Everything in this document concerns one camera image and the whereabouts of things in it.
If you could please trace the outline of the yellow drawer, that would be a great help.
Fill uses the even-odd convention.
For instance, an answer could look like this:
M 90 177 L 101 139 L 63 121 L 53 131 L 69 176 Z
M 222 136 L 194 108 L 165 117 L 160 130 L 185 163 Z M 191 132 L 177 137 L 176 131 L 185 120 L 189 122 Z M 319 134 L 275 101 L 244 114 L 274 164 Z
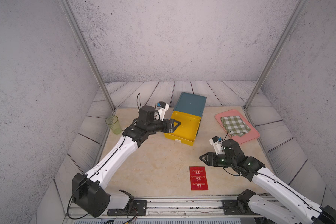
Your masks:
M 165 133 L 165 138 L 193 146 L 202 118 L 178 111 L 173 111 L 171 118 L 181 122 L 181 124 L 173 133 Z

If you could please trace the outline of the red postcard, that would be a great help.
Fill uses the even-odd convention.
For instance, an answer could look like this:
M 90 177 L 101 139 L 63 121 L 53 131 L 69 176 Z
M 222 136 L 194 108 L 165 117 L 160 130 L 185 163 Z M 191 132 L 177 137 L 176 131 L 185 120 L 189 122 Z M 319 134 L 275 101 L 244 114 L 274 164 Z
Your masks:
M 192 191 L 209 190 L 205 167 L 191 166 L 189 168 L 190 186 Z

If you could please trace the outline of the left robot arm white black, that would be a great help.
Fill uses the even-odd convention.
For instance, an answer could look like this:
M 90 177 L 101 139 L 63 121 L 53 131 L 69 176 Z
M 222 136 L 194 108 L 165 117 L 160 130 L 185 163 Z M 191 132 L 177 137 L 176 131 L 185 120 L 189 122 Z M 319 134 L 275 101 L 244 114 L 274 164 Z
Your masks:
M 134 197 L 124 191 L 107 193 L 105 191 L 110 180 L 123 164 L 142 143 L 157 132 L 173 133 L 180 122 L 165 119 L 169 104 L 162 101 L 156 106 L 143 106 L 138 117 L 133 120 L 122 133 L 113 149 L 91 170 L 76 174 L 72 179 L 72 196 L 70 203 L 75 203 L 88 215 L 99 217 L 105 210 L 132 212 Z

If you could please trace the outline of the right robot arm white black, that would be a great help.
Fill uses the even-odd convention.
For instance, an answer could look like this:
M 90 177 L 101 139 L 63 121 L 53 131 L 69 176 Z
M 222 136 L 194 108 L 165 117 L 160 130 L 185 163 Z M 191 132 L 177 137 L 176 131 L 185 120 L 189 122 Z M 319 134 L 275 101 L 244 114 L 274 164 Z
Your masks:
M 242 176 L 260 186 L 276 200 L 278 206 L 257 193 L 246 189 L 236 200 L 223 202 L 228 215 L 262 215 L 276 224 L 336 224 L 336 210 L 309 200 L 275 176 L 258 159 L 244 155 L 240 145 L 233 139 L 210 139 L 214 152 L 199 157 L 207 166 L 231 168 L 234 176 Z

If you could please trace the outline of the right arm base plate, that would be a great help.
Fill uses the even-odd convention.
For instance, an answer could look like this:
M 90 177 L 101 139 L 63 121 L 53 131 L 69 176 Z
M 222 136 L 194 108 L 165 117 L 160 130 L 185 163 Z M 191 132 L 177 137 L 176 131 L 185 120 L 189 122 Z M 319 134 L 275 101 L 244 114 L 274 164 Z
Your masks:
M 250 200 L 222 200 L 224 215 L 261 216 L 252 212 L 248 206 Z

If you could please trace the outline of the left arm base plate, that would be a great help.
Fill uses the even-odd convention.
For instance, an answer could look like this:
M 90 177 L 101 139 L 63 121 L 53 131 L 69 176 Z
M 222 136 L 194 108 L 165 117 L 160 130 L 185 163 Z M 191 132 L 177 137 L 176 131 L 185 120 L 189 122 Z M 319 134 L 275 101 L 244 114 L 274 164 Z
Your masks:
M 147 200 L 133 200 L 124 209 L 112 209 L 107 211 L 107 216 L 145 216 L 147 212 Z

